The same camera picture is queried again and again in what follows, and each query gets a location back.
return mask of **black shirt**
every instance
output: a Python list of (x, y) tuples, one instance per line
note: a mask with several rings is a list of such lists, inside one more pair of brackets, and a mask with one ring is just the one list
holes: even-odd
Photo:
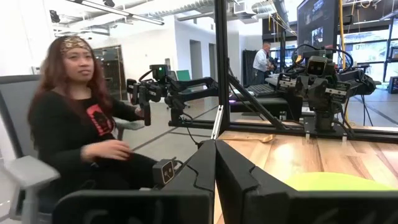
[[(76, 100), (86, 114), (73, 111), (65, 97), (54, 91), (44, 93), (36, 102), (30, 116), (32, 137), (39, 159), (58, 170), (61, 178), (45, 189), (48, 194), (62, 197), (79, 190), (93, 174), (93, 166), (81, 159), (81, 148), (87, 144), (114, 139), (113, 122), (90, 98)], [(140, 119), (135, 107), (112, 100), (112, 116), (135, 121)]]

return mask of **chair armrest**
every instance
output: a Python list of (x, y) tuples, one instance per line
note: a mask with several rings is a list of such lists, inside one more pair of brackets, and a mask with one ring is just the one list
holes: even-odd
[(126, 121), (119, 118), (113, 118), (116, 122), (116, 127), (119, 129), (128, 129), (128, 130), (138, 130), (144, 127), (143, 124), (138, 123), (137, 121)]
[(32, 156), (24, 156), (5, 163), (4, 168), (6, 174), (22, 189), (38, 187), (60, 177), (53, 167)]

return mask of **red graphic on shirt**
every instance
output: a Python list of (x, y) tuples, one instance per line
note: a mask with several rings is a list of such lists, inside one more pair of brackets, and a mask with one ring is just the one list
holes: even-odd
[(100, 106), (93, 105), (86, 110), (88, 116), (91, 118), (100, 136), (108, 134), (112, 131), (112, 123), (102, 112)]

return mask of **wooden tabletop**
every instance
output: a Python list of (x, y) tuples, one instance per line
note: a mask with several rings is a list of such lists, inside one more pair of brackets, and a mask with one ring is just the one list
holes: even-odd
[[(268, 123), (268, 121), (237, 120), (245, 123)], [(398, 128), (360, 127), (398, 131)], [(262, 139), (268, 134), (226, 131), (219, 139)], [(285, 181), (295, 174), (306, 172), (337, 172), (375, 180), (398, 188), (398, 145), (388, 143), (313, 139), (275, 135), (269, 143), (260, 141), (225, 140), (230, 146), (255, 165), (275, 178)], [(216, 190), (214, 224), (224, 219)]]

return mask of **patterned headband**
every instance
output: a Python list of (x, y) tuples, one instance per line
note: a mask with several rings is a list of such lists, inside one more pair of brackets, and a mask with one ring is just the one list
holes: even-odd
[(66, 38), (61, 44), (61, 54), (65, 54), (71, 49), (82, 48), (91, 52), (90, 47), (78, 36), (71, 36)]

